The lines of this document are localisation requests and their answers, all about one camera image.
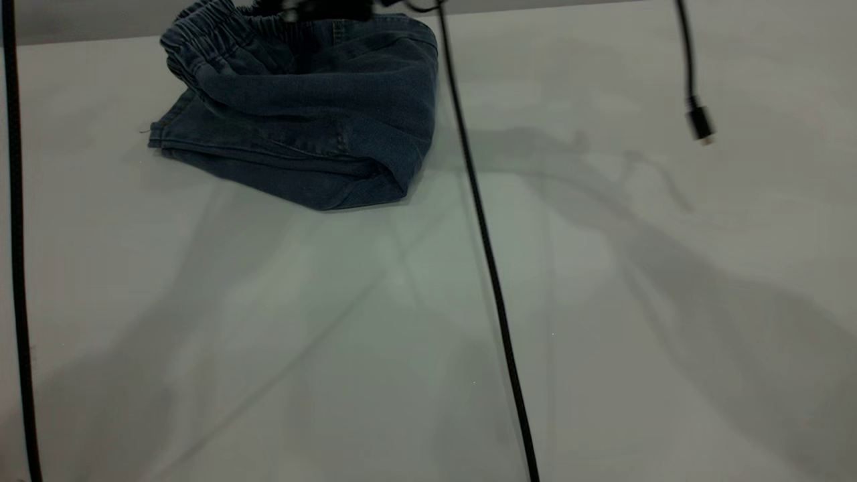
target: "blue denim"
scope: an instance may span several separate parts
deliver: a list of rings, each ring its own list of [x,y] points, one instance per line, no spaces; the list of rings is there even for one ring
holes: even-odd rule
[[[231,0],[161,38],[188,90],[149,147],[314,209],[407,194],[434,134],[437,44],[405,15],[289,23]]]

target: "black cord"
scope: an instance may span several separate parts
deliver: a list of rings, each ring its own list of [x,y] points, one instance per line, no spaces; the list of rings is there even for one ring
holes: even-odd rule
[[[685,96],[687,102],[687,120],[691,124],[693,134],[701,140],[704,145],[711,144],[714,135],[714,126],[708,119],[705,107],[699,104],[696,89],[696,60],[694,59],[693,35],[690,22],[687,20],[687,8],[685,0],[675,0],[676,14],[679,16],[681,38],[684,42],[685,51]]]
[[[33,397],[33,367],[30,357],[30,328],[27,323],[27,293],[24,281],[24,195],[21,163],[21,97],[18,90],[15,2],[3,0],[3,60],[6,65],[6,115],[9,127],[9,206],[12,233],[12,290],[15,301],[15,338],[18,345],[18,377],[21,383],[21,415],[30,480],[42,482],[36,405]]]
[[[452,105],[455,109],[455,120],[458,125],[458,137],[464,154],[464,165],[467,168],[467,178],[470,180],[470,190],[473,192],[473,204],[476,208],[476,218],[479,220],[479,233],[482,235],[482,248],[485,251],[485,261],[488,264],[488,274],[491,277],[491,287],[494,290],[494,303],[497,306],[497,317],[500,321],[500,334],[503,339],[503,352],[506,355],[506,367],[509,372],[509,382],[512,385],[512,396],[515,399],[515,410],[518,412],[518,424],[521,438],[524,442],[524,452],[527,459],[527,470],[530,482],[538,482],[538,464],[536,450],[533,447],[533,437],[530,431],[530,421],[524,404],[524,392],[518,377],[518,366],[515,363],[515,352],[512,350],[512,336],[509,332],[509,320],[506,316],[506,302],[503,301],[503,291],[500,287],[500,275],[497,272],[497,261],[494,259],[494,249],[491,247],[491,236],[488,234],[488,223],[485,220],[485,210],[482,207],[482,195],[479,194],[479,182],[476,179],[476,169],[473,167],[473,155],[470,153],[470,140],[467,137],[467,127],[464,125],[464,113],[461,109],[461,99],[458,96],[458,83],[455,81],[455,69],[452,65],[452,47],[449,42],[449,32],[446,26],[446,13],[443,10],[445,0],[436,0],[432,10],[438,11],[440,31],[443,36],[443,51],[446,58],[446,73],[449,79],[449,89],[452,92]]]
[[[689,107],[696,107],[696,65],[693,58],[693,36],[691,35],[690,27],[687,25],[687,11],[685,9],[684,0],[675,0],[676,14],[679,16],[679,25],[681,27],[681,37],[684,41],[685,52],[685,95],[687,96],[687,104]]]

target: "cable plug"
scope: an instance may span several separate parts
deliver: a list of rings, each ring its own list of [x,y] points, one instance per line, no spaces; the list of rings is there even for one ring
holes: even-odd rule
[[[693,135],[702,142],[703,146],[707,146],[714,142],[714,126],[708,120],[708,111],[705,107],[698,105],[696,99],[688,101],[690,111],[687,113],[687,121],[691,125]]]

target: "gray wall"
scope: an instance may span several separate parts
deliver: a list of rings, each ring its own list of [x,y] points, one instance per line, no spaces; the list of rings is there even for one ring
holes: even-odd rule
[[[451,13],[558,7],[621,0],[449,0]],[[21,44],[157,35],[193,0],[17,0]],[[251,0],[236,0],[236,4]],[[433,0],[414,0],[430,5]]]

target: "tabletop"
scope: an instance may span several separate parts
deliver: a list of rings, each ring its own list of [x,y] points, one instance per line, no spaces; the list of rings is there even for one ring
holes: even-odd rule
[[[691,14],[706,148],[671,2],[450,19],[542,477],[855,480],[857,4]],[[20,49],[45,479],[526,480],[446,84],[405,200],[316,213],[146,147],[164,60]]]

